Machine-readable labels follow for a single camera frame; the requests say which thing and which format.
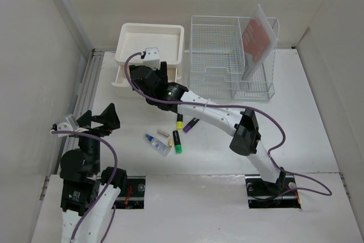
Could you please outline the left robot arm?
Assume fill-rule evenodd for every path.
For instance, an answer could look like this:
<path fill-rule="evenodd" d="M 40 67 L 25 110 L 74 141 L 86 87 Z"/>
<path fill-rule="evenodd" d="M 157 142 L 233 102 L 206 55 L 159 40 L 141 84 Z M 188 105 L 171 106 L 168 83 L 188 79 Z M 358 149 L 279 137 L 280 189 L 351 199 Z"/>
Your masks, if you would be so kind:
<path fill-rule="evenodd" d="M 114 203 L 127 190 L 127 172 L 117 162 L 101 170 L 100 147 L 104 144 L 115 154 L 104 137 L 119 128 L 113 103 L 100 115 L 88 110 L 80 118 L 70 114 L 53 125 L 52 134 L 78 140 L 60 160 L 62 242 L 104 242 L 114 220 Z"/>

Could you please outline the clear mesh document pouch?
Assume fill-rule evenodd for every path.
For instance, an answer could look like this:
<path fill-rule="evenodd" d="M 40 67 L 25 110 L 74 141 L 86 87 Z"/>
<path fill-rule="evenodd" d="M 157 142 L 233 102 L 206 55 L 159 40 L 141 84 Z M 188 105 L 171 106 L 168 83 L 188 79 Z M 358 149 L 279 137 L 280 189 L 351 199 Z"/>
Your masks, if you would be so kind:
<path fill-rule="evenodd" d="M 268 18 L 258 4 L 253 16 L 242 33 L 242 45 L 245 58 L 245 69 L 242 81 L 249 81 L 255 71 L 264 63 L 276 47 L 278 37 L 274 33 Z"/>

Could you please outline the white top drawer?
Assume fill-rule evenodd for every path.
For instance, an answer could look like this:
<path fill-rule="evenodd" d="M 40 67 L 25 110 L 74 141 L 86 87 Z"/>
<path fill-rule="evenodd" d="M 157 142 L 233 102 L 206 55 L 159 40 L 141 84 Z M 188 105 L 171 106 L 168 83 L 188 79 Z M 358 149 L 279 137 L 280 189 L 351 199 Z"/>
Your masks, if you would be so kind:
<path fill-rule="evenodd" d="M 181 70 L 178 69 L 178 67 L 174 68 L 168 66 L 167 76 L 168 76 L 168 81 L 177 82 L 178 80 L 182 79 Z M 115 82 L 112 83 L 112 85 L 115 87 L 123 87 L 123 88 L 130 86 L 126 80 L 124 68 L 121 65 L 118 66 L 116 80 Z"/>

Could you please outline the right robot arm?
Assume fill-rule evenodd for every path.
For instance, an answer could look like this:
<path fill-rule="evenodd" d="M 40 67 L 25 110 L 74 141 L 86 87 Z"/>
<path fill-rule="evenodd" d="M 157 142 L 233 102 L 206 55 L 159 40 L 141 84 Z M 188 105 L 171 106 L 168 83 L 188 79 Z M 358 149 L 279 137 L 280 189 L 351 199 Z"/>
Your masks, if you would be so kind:
<path fill-rule="evenodd" d="M 169 82 L 166 63 L 162 63 L 159 69 L 131 65 L 127 79 L 148 104 L 163 111 L 197 118 L 231 136 L 230 150 L 245 156 L 253 164 L 268 195 L 277 196 L 283 189 L 285 175 L 272 162 L 262 143 L 257 109 L 215 104 L 183 85 Z"/>

